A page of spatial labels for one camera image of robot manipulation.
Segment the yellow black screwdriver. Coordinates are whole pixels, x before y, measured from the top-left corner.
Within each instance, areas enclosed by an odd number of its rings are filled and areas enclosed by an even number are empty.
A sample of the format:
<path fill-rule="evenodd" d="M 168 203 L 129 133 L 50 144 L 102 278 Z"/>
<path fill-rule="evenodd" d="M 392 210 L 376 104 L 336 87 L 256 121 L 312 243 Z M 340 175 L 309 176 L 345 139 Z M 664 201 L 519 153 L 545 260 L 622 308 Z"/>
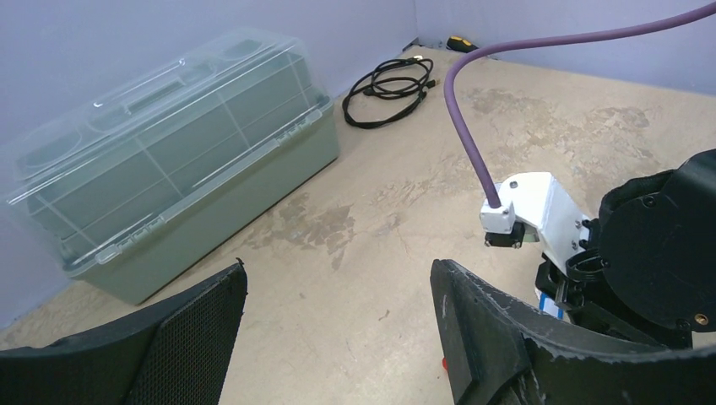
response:
<path fill-rule="evenodd" d="M 445 46 L 448 50 L 465 54 L 479 50 L 479 47 L 471 41 L 456 35 L 449 36 L 445 42 Z"/>

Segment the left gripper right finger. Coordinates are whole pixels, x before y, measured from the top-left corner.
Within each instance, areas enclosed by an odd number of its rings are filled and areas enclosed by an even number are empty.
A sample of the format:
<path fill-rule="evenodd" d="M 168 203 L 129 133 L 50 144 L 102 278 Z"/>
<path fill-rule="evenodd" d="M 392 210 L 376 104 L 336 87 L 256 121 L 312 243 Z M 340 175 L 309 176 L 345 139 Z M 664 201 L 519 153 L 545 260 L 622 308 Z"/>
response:
<path fill-rule="evenodd" d="M 668 348 L 561 321 L 450 259 L 431 265 L 457 404 L 712 404 L 715 349 Z"/>

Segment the blue tagged key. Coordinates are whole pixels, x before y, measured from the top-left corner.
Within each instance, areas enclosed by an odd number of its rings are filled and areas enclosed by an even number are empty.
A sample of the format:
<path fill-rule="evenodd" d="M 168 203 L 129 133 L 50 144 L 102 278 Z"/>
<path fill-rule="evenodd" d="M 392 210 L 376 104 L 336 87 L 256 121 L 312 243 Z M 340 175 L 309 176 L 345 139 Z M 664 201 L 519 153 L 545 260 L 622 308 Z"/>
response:
<path fill-rule="evenodd" d="M 535 293 L 538 296 L 538 308 L 540 311 L 554 316 L 559 320 L 564 319 L 563 309 L 561 309 L 547 293 L 539 291 L 538 289 Z"/>

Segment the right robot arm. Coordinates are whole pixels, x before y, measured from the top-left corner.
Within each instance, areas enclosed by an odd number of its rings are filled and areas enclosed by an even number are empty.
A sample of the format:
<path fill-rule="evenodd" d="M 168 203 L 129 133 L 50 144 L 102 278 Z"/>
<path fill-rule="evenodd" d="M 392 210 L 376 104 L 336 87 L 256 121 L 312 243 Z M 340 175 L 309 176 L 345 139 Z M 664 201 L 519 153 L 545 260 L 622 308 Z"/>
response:
<path fill-rule="evenodd" d="M 715 329 L 715 152 L 633 178 L 602 198 L 588 236 L 560 270 L 540 264 L 536 288 L 571 323 L 674 349 Z"/>

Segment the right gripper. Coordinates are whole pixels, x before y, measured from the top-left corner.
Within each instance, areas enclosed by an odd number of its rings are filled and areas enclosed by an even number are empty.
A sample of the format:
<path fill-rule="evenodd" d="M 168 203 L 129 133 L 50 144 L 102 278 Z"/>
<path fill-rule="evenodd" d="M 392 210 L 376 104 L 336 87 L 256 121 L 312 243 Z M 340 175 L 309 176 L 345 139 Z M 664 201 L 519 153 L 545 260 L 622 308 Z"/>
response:
<path fill-rule="evenodd" d="M 671 349 L 692 347 L 692 330 L 687 322 L 662 327 L 640 316 L 624 304 L 606 282 L 605 264 L 599 256 L 600 224 L 585 219 L 582 229 L 589 235 L 578 245 L 583 248 L 567 261 L 563 273 L 546 255 L 538 266 L 535 287 L 554 301 L 569 321 L 613 338 Z"/>

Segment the clear lidded green box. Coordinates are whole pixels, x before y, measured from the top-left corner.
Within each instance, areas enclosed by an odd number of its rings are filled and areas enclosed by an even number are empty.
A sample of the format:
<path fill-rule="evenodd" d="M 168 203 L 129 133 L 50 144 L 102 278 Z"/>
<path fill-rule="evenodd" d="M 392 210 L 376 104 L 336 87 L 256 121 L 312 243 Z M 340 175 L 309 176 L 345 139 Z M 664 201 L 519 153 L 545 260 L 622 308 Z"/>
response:
<path fill-rule="evenodd" d="M 137 305 L 339 156 L 304 43 L 242 28 L 1 150 L 1 210 Z"/>

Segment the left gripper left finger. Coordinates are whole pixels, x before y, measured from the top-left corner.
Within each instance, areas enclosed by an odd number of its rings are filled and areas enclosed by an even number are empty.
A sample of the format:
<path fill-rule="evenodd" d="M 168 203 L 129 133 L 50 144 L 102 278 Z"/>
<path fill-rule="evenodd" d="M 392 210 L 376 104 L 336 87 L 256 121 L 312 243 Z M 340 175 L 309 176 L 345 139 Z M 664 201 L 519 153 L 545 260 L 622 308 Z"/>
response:
<path fill-rule="evenodd" d="M 45 347 L 1 352 L 3 404 L 216 404 L 247 297 L 242 260 Z"/>

